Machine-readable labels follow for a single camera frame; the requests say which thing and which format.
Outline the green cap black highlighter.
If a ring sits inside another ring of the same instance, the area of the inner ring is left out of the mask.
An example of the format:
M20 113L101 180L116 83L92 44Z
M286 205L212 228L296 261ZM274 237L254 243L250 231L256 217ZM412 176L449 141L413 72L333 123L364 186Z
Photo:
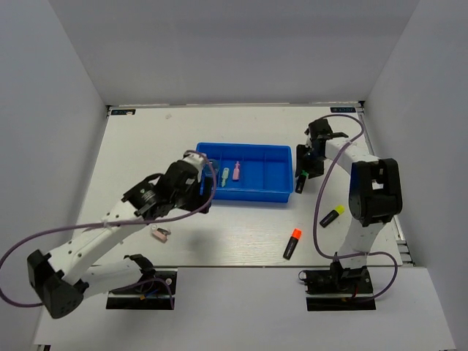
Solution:
M309 178L309 174L304 170L302 170L301 173L297 175L296 186L295 186L296 193L301 194L303 192L303 188L308 178Z

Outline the pink white stapler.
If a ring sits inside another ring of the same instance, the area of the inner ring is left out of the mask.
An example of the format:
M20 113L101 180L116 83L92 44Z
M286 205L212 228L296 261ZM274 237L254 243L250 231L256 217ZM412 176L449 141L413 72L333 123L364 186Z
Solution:
M152 237L154 237L162 243L165 243L168 240L171 231L162 227L158 227L156 224L152 224L150 226L150 233Z

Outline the yellow cap black highlighter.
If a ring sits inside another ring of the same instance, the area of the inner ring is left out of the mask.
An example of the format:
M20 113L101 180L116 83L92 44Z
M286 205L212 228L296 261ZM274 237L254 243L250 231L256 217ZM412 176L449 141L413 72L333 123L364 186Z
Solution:
M344 212L345 212L345 207L343 205L336 206L320 221L320 226L323 228L327 227L330 223L335 221Z

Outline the pink correction pen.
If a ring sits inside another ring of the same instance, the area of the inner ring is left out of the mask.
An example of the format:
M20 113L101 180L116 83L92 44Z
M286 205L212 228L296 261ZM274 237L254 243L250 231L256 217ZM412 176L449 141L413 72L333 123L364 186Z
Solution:
M241 163L236 162L235 167L233 169L233 181L239 181L240 180L240 173L241 173Z

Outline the orange cap black highlighter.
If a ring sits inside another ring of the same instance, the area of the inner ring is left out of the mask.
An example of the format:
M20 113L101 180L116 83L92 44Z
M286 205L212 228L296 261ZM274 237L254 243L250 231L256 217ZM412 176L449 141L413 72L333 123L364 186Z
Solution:
M290 236L290 239L289 241L287 242L287 245L286 245L286 248L284 250L284 253L283 253L283 258L286 259L286 260L289 260L292 255L293 255L293 252L295 251L295 248L301 238L301 235L302 235L302 231L295 228Z

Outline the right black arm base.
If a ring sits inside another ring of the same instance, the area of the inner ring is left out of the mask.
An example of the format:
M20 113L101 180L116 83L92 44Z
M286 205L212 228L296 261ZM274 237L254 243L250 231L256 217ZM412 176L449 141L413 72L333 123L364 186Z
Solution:
M377 309L368 270L351 279L333 280L331 270L302 270L298 279L305 286L308 312L354 312Z

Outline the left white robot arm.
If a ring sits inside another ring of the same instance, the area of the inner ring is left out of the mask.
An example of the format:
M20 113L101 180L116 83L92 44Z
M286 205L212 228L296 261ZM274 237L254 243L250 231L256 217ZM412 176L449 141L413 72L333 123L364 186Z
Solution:
M53 319L67 316L85 299L122 290L150 290L164 284L149 259L127 254L117 263L97 264L112 248L151 224L171 222L168 214L183 210L188 217L207 213L216 188L214 177L203 176L211 164L205 154L187 151L164 174L153 174L124 193L95 224L46 254L27 258L29 281Z

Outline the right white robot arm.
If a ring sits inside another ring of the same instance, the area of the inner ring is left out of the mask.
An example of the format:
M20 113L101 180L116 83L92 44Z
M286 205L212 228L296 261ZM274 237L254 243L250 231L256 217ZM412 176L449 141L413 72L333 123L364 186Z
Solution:
M331 285L348 291L364 275L367 258L383 227L403 207L399 166L395 159L380 159L358 146L355 138L334 132L328 117L311 122L307 141L296 147L296 187L302 193L307 180L331 177L335 166L350 177L348 208L352 215L344 243L330 257Z

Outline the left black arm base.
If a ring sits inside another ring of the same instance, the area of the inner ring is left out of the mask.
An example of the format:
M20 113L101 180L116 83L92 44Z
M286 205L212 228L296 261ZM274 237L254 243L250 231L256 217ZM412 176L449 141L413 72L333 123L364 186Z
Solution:
M170 311L176 302L178 270L156 271L156 281L107 295L107 310Z

